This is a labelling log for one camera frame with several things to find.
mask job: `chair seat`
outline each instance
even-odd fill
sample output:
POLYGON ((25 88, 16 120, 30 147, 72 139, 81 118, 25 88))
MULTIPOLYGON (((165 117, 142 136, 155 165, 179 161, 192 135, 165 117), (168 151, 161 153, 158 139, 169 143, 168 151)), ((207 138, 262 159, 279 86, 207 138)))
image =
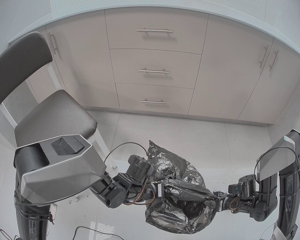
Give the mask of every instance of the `chair seat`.
POLYGON ((80 134, 85 139, 97 129, 97 121, 65 90, 51 94, 15 128, 18 147, 60 135, 80 134))

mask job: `black plastic bag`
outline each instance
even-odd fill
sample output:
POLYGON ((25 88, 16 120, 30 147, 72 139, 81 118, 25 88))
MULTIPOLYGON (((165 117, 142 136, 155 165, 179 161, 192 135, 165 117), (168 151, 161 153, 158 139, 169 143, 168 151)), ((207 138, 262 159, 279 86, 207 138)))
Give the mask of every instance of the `black plastic bag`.
POLYGON ((185 159, 150 141, 148 159, 156 166, 151 182, 164 184, 165 198, 146 209, 146 222, 171 233, 193 234, 208 226, 216 209, 203 204, 216 196, 205 187, 201 174, 185 159))

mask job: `silver bar handle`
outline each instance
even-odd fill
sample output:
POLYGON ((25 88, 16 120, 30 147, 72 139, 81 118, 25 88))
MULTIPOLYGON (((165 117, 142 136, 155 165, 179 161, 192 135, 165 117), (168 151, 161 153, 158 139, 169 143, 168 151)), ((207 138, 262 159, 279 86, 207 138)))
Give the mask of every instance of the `silver bar handle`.
POLYGON ((268 54, 268 52, 269 52, 269 49, 270 49, 270 45, 268 45, 267 47, 265 47, 265 49, 266 49, 266 51, 265 51, 265 55, 264 55, 264 57, 263 57, 263 60, 262 61, 259 61, 261 64, 260 64, 260 68, 262 68, 263 67, 263 64, 265 63, 265 60, 266 60, 266 58, 267 58, 267 54, 268 54))
POLYGON ((276 53, 276 56, 275 56, 274 62, 273 62, 272 65, 270 65, 270 67, 271 67, 270 72, 272 72, 272 70, 273 70, 273 68, 274 68, 274 66, 275 66, 277 57, 278 57, 278 55, 279 55, 279 50, 277 50, 277 52, 275 52, 275 53, 276 53))
POLYGON ((47 35, 48 35, 48 40, 49 40, 49 43, 50 43, 50 48, 52 50, 53 55, 55 55, 57 47, 54 48, 54 45, 53 45, 53 41, 52 41, 52 38, 51 38, 53 36, 53 34, 50 34, 50 32, 48 32, 47 35))
POLYGON ((145 98, 145 101, 141 101, 141 103, 163 103, 166 104, 167 102, 164 102, 163 100, 159 101, 148 101, 147 98, 145 98))
POLYGON ((137 29, 138 32, 173 32, 172 30, 168 30, 168 29, 137 29))
POLYGON ((147 70, 145 67, 144 67, 144 69, 140 69, 139 72, 140 73, 167 73, 167 74, 170 73, 169 71, 165 71, 164 68, 162 71, 158 71, 158 70, 147 70))

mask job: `chair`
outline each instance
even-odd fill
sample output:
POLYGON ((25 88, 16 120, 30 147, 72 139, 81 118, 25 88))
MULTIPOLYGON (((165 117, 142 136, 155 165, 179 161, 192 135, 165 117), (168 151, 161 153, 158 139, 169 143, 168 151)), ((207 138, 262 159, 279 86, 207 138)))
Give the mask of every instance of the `chair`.
MULTIPOLYGON (((59 135, 80 134, 86 138, 104 159, 109 150, 98 129, 97 122, 65 90, 50 64, 52 55, 46 40, 39 32, 20 38, 0 55, 0 109, 15 128, 17 147, 59 135), (29 76, 46 65, 56 92, 38 104, 17 125, 3 104, 4 99, 29 76)), ((113 168, 117 165, 109 162, 113 168)))

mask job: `white countertop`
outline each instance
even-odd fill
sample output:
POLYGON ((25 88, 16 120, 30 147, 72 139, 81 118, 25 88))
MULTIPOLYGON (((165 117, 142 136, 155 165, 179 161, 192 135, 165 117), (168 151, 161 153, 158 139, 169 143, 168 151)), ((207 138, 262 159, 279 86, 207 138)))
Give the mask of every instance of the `white countertop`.
POLYGON ((300 54, 299 0, 50 0, 51 13, 14 38, 72 15, 107 8, 157 6, 190 9, 226 17, 259 29, 300 54))

